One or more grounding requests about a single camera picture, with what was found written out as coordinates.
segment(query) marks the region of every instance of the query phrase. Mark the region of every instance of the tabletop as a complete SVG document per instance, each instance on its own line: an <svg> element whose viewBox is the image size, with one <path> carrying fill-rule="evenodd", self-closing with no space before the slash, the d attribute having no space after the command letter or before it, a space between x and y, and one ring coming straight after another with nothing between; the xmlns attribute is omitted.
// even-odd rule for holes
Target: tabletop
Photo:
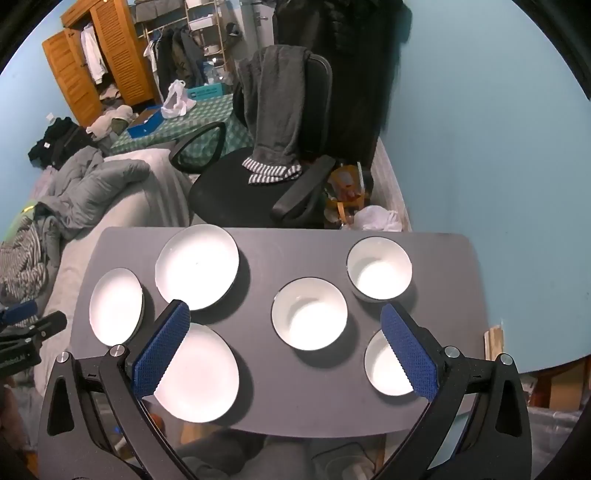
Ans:
<svg viewBox="0 0 591 480"><path fill-rule="evenodd" d="M146 294L143 322L166 306L154 280L165 243L180 228L108 228L92 254L78 296L70 351L76 358L103 355L107 347L92 333L88 308L94 286L107 271L130 269ZM365 348L379 330L382 304L355 297L345 260L352 245L371 235L399 243L413 264L413 279L397 300L442 345L466 356L484 357L488 328L478 264L470 242L446 233L359 232L288 229L226 229L236 241L240 266L226 297L193 312L191 321L215 330L238 362L240 386L232 408L215 423L279 436L352 437L409 429L427 401L414 393L388 397L377 392L363 368ZM271 324L277 291L300 277L331 281L349 309L343 334L312 352L282 342ZM465 398L460 413L468 411Z"/></svg>
<svg viewBox="0 0 591 480"><path fill-rule="evenodd" d="M233 113L232 95L198 100L193 108L185 115L165 119L151 134L139 138L131 138L128 131L123 132L109 151L110 155L118 155L151 145L178 140L183 135L211 122L226 124L226 142L222 155L238 148L251 147L252 137L246 127L242 125ZM181 152L181 163L191 165L205 165L212 157L217 144L217 129L196 138Z"/></svg>

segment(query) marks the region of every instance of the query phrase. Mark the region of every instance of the teal box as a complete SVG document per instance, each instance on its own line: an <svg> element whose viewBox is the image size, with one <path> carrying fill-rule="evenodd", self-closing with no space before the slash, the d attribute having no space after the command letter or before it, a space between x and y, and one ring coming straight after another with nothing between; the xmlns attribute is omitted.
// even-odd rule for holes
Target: teal box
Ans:
<svg viewBox="0 0 591 480"><path fill-rule="evenodd" d="M221 83L211 83L187 90L187 96L192 100L207 100L208 98L221 97L222 95L223 88Z"/></svg>

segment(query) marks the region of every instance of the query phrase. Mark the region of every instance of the chair armrest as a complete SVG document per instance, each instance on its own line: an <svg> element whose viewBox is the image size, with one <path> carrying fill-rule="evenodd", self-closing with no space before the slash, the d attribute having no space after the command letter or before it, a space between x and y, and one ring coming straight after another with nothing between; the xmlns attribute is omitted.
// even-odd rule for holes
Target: chair armrest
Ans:
<svg viewBox="0 0 591 480"><path fill-rule="evenodd" d="M324 182L335 166L335 162L336 160L328 155L318 158L273 206L271 209L271 218L277 222L290 224L290 226L303 223L314 208L322 192ZM310 201L298 218L285 218L308 197L310 197Z"/></svg>
<svg viewBox="0 0 591 480"><path fill-rule="evenodd" d="M193 140L197 137L201 137L204 133L209 132L214 128L220 129L220 134L217 138L217 145L216 149L213 152L212 157L210 158L209 162L207 162L204 166L198 167L193 165L181 165L178 162L179 154L185 149L187 145L189 145ZM178 171L182 171L183 173L202 173L205 167L209 165L209 163L214 162L220 158L222 155L222 150L224 143L226 142L226 124L224 122L211 122L210 124L204 125L203 127L191 132L184 137L182 137L178 143L174 146L171 150L168 159L174 168Z"/></svg>

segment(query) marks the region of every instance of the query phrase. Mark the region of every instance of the wooden wardrobe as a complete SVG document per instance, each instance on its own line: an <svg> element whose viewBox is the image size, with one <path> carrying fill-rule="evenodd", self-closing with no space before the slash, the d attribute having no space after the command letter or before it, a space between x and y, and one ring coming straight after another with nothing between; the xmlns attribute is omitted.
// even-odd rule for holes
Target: wooden wardrobe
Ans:
<svg viewBox="0 0 591 480"><path fill-rule="evenodd" d="M143 57L146 42L137 38L127 1L78 0L61 16L64 30L45 40L43 50L66 102L84 127L102 111L80 42L81 23L89 14L124 102L133 106L158 98L151 69Z"/></svg>

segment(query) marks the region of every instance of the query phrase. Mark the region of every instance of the open wooden door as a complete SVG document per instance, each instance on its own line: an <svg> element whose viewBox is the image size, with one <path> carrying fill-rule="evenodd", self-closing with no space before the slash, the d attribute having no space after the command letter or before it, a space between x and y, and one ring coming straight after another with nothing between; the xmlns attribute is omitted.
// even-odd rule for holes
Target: open wooden door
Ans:
<svg viewBox="0 0 591 480"><path fill-rule="evenodd" d="M42 43L53 76L64 94L72 113L83 127L89 127L100 115L102 106L90 73L75 47L75 39L68 39L61 31Z"/></svg>
<svg viewBox="0 0 591 480"><path fill-rule="evenodd" d="M103 0L90 9L96 35L117 88L127 105L153 98L125 0Z"/></svg>

